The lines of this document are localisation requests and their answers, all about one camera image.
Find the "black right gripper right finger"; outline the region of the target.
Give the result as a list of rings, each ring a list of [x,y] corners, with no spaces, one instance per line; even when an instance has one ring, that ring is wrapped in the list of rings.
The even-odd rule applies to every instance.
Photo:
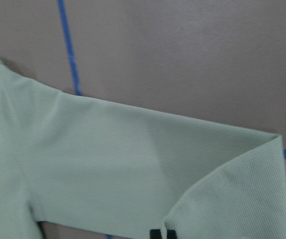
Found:
[[[177,239],[177,234],[175,230],[167,230],[166,234],[167,239]]]

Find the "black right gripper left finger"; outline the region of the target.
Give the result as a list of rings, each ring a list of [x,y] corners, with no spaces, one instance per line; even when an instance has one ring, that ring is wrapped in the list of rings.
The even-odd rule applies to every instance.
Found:
[[[160,229],[151,229],[149,232],[150,239],[161,239]]]

